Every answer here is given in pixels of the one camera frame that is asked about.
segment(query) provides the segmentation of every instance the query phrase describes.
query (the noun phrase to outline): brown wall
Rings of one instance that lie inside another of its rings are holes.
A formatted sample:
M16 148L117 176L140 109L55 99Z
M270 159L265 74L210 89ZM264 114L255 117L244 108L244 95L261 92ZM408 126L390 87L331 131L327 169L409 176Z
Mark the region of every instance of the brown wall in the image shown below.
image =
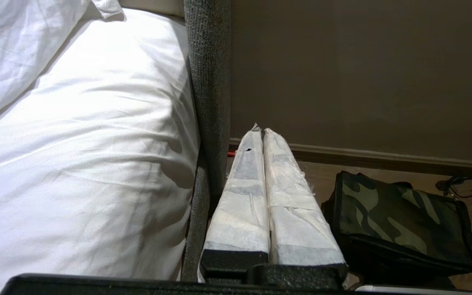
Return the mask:
M472 160L472 0L232 6L232 137Z

